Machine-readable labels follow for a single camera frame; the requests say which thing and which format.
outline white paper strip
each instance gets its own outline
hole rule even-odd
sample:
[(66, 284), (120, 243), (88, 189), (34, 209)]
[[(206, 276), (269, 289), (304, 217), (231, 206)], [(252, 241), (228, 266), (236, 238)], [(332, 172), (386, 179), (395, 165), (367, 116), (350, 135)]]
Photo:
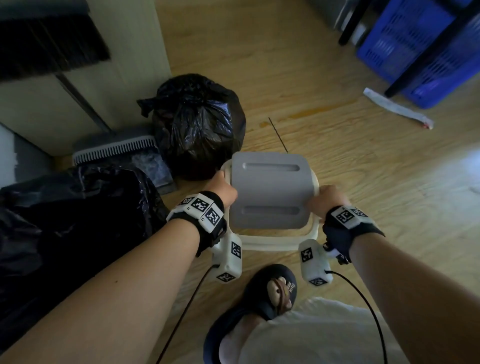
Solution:
[(390, 101), (386, 97), (376, 93), (373, 90), (370, 90), (368, 87), (363, 90), (363, 94), (372, 100), (378, 106), (394, 112), (395, 114), (405, 116), (406, 118), (418, 120), (423, 124), (423, 127), (426, 129), (433, 129), (433, 121), (427, 118), (425, 115), (420, 114), (419, 112), (412, 111), (404, 106), (396, 104), (393, 101)]

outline blue plastic basket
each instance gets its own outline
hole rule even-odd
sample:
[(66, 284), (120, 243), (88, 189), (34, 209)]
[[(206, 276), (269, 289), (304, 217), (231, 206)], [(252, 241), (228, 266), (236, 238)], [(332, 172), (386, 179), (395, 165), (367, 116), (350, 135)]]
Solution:
[[(470, 0), (458, 3), (466, 6)], [(433, 0), (390, 0), (357, 56), (392, 83), (453, 19)], [(480, 15), (402, 93), (421, 108), (430, 108), (478, 71)]]

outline broom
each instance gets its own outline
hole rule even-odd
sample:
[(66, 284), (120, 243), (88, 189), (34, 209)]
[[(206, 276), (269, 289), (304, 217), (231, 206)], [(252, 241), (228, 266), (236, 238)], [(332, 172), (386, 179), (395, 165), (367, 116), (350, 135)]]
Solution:
[(9, 2), (0, 0), (0, 82), (53, 74), (104, 132), (74, 144), (74, 164), (157, 148), (151, 127), (113, 131), (63, 74), (110, 60), (86, 0)]

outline black broom bristles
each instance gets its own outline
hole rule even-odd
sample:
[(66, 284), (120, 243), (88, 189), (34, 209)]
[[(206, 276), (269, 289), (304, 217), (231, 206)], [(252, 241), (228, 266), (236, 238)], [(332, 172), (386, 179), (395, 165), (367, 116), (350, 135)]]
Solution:
[(0, 82), (70, 71), (109, 59), (108, 48), (88, 14), (0, 22)]

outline wooden floor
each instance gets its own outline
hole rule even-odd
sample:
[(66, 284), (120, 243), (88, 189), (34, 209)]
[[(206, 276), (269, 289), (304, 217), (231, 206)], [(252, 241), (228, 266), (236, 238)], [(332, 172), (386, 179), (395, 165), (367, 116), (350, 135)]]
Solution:
[[(480, 294), (480, 80), (425, 110), (436, 122), (428, 131), (362, 96), (366, 86), (383, 92), (386, 84), (351, 45), (337, 45), (339, 33), (304, 0), (157, 0), (157, 11), (173, 74), (201, 73), (239, 95), (247, 116), (242, 150), (284, 151), (270, 118), (288, 152), (305, 156), (320, 183), (342, 185), (392, 243)], [(164, 199), (169, 207), (201, 188), (179, 186)], [(278, 262), (297, 275), (300, 300), (364, 306), (340, 279), (308, 287), (296, 252), (248, 251), (241, 279), (202, 286), (163, 363), (200, 363), (213, 321), (256, 270)], [(210, 265), (209, 253), (195, 260), (152, 359)], [(351, 265), (332, 268), (367, 293)]]

